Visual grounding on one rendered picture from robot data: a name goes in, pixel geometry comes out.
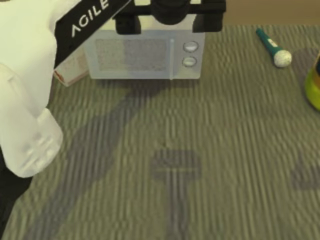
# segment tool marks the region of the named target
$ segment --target yellow object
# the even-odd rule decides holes
[[[306,98],[317,110],[320,111],[320,55],[315,62],[313,68],[309,71],[305,83],[304,89]]]

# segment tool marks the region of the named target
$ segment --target white ball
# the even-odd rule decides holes
[[[273,57],[274,65],[278,68],[285,68],[292,62],[292,55],[287,50],[278,51]]]

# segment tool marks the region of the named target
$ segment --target microwave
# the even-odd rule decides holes
[[[54,75],[66,86],[88,74],[93,80],[199,79],[205,33],[193,33],[195,18],[189,14],[176,25],[164,25],[152,15],[139,16],[142,31],[136,35],[118,34],[115,21],[110,20],[62,62]]]

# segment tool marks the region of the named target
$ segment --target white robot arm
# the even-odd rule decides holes
[[[80,0],[0,4],[0,146],[5,164],[28,178],[57,155],[63,133],[46,108],[57,43],[56,21]]]

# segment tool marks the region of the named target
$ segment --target teal brush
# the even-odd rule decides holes
[[[292,55],[289,51],[278,46],[261,28],[258,28],[255,32],[271,54],[276,67],[285,68],[291,64]]]

